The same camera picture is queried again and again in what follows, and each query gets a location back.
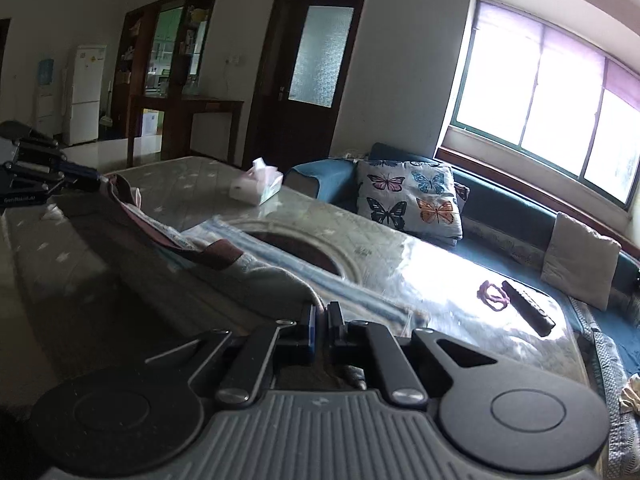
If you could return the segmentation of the butterfly print pillow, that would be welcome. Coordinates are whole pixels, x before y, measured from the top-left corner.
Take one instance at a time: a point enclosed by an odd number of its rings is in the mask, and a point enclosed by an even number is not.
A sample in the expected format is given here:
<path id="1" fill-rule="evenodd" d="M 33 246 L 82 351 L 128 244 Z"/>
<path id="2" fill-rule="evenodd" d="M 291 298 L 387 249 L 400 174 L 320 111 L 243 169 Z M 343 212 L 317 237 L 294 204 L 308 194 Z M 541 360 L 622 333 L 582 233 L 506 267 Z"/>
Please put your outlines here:
<path id="1" fill-rule="evenodd" d="M 357 212 L 391 229 L 454 246 L 463 229 L 454 175 L 440 162 L 360 160 Z"/>

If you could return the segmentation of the water dispenser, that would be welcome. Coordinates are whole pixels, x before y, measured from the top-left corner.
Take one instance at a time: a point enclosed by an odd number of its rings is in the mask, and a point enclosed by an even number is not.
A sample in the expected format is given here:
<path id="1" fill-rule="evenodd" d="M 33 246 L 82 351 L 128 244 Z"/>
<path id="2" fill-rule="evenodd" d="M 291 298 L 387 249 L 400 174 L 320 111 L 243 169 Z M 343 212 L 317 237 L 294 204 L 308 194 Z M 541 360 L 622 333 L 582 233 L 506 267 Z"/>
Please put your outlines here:
<path id="1" fill-rule="evenodd" d="M 34 94 L 34 126 L 49 138 L 54 135 L 55 128 L 53 70 L 53 58 L 44 58 L 39 61 Z"/>

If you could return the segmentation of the black remote control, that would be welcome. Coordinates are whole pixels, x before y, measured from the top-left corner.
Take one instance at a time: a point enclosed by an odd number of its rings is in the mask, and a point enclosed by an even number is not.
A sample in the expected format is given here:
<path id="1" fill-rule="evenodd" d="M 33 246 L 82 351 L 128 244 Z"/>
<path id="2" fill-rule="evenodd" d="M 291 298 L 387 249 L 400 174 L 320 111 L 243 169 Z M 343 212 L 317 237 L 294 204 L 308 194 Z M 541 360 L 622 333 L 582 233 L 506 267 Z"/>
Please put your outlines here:
<path id="1" fill-rule="evenodd" d="M 524 289 L 515 287 L 509 281 L 503 281 L 502 290 L 510 300 L 510 304 L 522 318 L 532 326 L 532 329 L 541 337 L 547 337 L 555 328 L 555 322 L 546 311 L 533 300 Z"/>

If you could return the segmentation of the beige plain cushion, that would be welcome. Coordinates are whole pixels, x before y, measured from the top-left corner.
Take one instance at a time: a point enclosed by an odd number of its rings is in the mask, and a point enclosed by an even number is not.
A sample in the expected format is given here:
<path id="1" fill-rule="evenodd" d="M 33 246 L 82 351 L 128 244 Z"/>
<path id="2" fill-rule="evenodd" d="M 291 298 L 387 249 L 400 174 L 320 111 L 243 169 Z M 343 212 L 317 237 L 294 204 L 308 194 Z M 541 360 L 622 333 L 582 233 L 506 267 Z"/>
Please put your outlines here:
<path id="1" fill-rule="evenodd" d="M 558 212 L 541 279 L 567 296 L 605 311 L 620 256 L 619 242 Z"/>

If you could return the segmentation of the quilted grey table cover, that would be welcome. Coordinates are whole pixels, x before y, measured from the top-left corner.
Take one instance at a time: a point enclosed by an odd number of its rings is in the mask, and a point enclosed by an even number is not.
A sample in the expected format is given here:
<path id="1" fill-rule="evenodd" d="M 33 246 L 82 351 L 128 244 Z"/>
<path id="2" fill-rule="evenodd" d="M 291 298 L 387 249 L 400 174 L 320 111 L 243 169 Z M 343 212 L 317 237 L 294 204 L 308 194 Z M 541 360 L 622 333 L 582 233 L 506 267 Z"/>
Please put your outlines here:
<path id="1" fill-rule="evenodd" d="M 555 328 L 539 336 L 517 310 L 496 312 L 477 298 L 484 282 L 506 274 L 455 252 L 282 188 L 262 206 L 232 200 L 232 167 L 186 157 L 128 169 L 140 188 L 142 209 L 182 234 L 217 232 L 235 246 L 299 275 L 314 286 L 341 280 L 409 307 L 428 326 L 468 344 L 540 367 L 575 382 L 587 369 L 558 302 L 525 284 Z M 149 320 L 157 337 L 181 334 L 112 271 L 53 206 L 16 208 L 6 214 L 17 284 L 39 341 L 62 377 L 88 370 L 85 341 L 103 342 L 107 327 Z M 289 235 L 313 244 L 344 272 L 336 276 L 272 247 L 248 231 Z"/>

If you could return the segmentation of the blue sofa bench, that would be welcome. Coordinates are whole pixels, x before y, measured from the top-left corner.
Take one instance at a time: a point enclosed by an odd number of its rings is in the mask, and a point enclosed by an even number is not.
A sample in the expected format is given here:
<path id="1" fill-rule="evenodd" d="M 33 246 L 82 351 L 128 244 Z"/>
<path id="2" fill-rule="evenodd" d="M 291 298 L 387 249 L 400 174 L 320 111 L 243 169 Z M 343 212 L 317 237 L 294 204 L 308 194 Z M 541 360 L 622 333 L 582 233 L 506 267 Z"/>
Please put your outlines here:
<path id="1" fill-rule="evenodd" d="M 481 266 L 548 292 L 570 323 L 597 392 L 610 410 L 608 464 L 613 479 L 639 475 L 639 416 L 624 412 L 620 394 L 639 371 L 639 265 L 618 256 L 610 303 L 588 307 L 542 281 L 544 253 L 552 237 L 553 210 L 462 168 L 452 170 L 459 188 L 463 237 L 447 248 Z"/>

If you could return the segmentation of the white refrigerator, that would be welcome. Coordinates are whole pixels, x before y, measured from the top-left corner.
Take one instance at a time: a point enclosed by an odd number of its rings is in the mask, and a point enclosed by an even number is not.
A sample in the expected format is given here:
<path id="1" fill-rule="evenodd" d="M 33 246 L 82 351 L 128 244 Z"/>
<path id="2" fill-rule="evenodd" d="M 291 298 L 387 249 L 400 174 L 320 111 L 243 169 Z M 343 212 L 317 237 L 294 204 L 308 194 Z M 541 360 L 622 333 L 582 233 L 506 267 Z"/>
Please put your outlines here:
<path id="1" fill-rule="evenodd" d="M 79 46 L 70 54 L 65 73 L 63 140 L 68 146 L 98 140 L 102 77 L 106 47 Z"/>

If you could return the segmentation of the window with green frame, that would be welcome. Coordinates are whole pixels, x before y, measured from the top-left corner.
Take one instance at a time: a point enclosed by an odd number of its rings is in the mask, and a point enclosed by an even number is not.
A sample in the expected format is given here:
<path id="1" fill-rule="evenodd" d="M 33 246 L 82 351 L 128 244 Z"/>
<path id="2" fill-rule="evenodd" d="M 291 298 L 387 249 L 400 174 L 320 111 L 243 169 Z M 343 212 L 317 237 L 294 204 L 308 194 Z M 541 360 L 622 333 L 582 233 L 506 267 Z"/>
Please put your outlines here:
<path id="1" fill-rule="evenodd" d="M 454 125 L 628 209 L 639 186 L 639 76 L 539 18 L 478 0 Z"/>

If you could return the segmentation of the pink tissue box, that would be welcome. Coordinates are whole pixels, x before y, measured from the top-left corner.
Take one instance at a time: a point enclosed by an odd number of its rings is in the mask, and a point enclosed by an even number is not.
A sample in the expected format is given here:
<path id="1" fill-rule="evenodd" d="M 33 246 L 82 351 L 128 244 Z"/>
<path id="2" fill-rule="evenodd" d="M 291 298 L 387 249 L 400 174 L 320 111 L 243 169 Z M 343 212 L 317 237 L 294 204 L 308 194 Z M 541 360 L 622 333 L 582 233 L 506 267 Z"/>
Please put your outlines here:
<path id="1" fill-rule="evenodd" d="M 259 157 L 253 160 L 247 172 L 231 182 L 229 196 L 239 202 L 259 206 L 280 191 L 282 181 L 282 172 Z"/>

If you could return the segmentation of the dark wooden cabinet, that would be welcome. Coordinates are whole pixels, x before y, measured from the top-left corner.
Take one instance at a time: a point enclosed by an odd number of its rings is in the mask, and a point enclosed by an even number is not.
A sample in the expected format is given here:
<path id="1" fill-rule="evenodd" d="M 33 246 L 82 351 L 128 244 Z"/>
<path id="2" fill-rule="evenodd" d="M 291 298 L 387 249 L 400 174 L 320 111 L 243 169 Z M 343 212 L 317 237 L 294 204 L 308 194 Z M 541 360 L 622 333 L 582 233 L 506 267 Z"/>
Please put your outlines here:
<path id="1" fill-rule="evenodd" d="M 117 48 L 111 118 L 114 135 L 127 141 L 126 166 L 134 166 L 134 141 L 142 137 L 146 110 L 163 115 L 162 159 L 191 148 L 193 118 L 230 116 L 221 160 L 235 159 L 241 101 L 202 96 L 198 80 L 216 0 L 157 0 L 125 15 Z"/>

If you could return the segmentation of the black round induction cooktop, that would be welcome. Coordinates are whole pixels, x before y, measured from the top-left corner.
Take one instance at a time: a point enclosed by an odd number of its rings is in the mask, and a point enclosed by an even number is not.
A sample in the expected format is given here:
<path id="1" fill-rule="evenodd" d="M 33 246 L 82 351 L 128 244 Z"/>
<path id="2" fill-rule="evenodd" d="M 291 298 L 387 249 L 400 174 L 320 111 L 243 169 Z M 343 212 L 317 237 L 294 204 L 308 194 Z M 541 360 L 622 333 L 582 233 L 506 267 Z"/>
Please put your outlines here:
<path id="1" fill-rule="evenodd" d="M 306 263 L 323 269 L 326 272 L 340 276 L 341 278 L 344 276 L 344 272 L 330 256 L 322 252 L 321 249 L 317 248 L 313 244 L 305 242 L 304 240 L 299 240 L 298 238 L 279 233 L 248 231 L 247 234 L 272 247 L 277 247 L 300 260 L 304 260 Z"/>

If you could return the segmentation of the dark wooden door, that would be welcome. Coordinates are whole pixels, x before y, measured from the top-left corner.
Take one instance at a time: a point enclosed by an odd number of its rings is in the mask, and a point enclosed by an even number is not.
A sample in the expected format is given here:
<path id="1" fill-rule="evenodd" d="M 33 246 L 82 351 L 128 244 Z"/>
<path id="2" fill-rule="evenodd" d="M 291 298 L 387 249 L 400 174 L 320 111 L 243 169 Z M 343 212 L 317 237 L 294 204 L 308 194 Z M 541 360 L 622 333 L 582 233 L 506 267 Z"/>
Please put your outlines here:
<path id="1" fill-rule="evenodd" d="M 274 0 L 242 165 L 285 172 L 329 155 L 364 0 Z"/>

